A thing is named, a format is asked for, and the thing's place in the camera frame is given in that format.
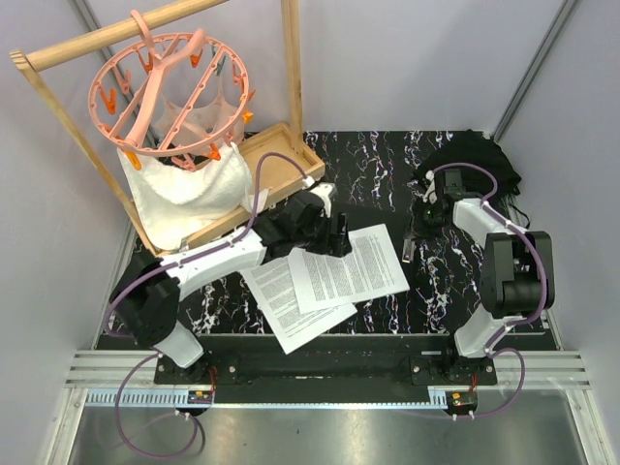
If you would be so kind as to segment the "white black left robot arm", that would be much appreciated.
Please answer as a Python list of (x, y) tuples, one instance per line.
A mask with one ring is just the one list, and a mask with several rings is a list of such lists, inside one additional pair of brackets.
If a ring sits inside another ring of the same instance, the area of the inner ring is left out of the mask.
[(336, 187), (319, 183), (285, 204), (254, 215), (232, 232), (193, 251), (166, 259), (144, 252), (130, 261), (109, 300), (109, 309), (139, 346), (175, 364), (190, 384), (208, 374), (209, 360), (197, 336), (177, 317), (181, 300), (235, 272), (286, 258), (295, 248), (343, 258), (352, 251), (348, 217), (332, 208)]

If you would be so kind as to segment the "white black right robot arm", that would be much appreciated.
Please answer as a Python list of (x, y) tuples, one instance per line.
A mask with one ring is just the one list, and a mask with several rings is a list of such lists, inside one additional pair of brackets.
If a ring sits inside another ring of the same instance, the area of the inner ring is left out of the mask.
[(430, 369), (457, 385), (473, 375), (476, 364), (496, 355), (501, 338), (534, 322), (553, 304), (552, 242), (548, 233), (530, 232), (491, 205), (499, 182), (489, 170), (449, 163), (429, 170), (425, 182), (426, 192), (404, 235), (401, 261), (410, 263), (415, 245), (448, 225), (483, 248), (480, 304)]

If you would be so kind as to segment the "black clipboard folder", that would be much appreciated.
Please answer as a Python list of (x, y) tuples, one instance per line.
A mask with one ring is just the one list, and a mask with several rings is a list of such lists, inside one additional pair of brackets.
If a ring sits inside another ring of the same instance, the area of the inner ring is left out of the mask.
[[(396, 256), (400, 259), (404, 247), (404, 233), (411, 220), (409, 214), (343, 202), (337, 203), (335, 209), (349, 215), (349, 233), (379, 224), (386, 225)], [(419, 283), (419, 253), (415, 252), (408, 262), (400, 262), (410, 285), (408, 291), (365, 300), (356, 305), (359, 317), (365, 320), (369, 332), (376, 332), (378, 326), (383, 326), (384, 331), (401, 332), (404, 321), (411, 317), (418, 307), (415, 285)]]

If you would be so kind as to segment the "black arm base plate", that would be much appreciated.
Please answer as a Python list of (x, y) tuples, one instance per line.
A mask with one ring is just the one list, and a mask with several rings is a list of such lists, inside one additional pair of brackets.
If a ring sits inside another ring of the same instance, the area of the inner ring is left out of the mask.
[(204, 355), (189, 368), (167, 356), (156, 364), (158, 385), (219, 386), (257, 379), (384, 378), (415, 386), (497, 384), (493, 362), (459, 356), (452, 338), (428, 334), (327, 334), (286, 355), (273, 335), (214, 335), (199, 339)]

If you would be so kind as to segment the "printed paper sheet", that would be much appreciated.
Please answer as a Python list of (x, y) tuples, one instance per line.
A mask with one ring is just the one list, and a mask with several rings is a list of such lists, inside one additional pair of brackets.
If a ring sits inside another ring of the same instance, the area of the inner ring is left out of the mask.
[(352, 303), (302, 314), (286, 259), (240, 272), (286, 355), (352, 317)]
[(384, 224), (349, 233), (343, 258), (294, 248), (288, 265), (301, 313), (406, 292), (410, 285)]

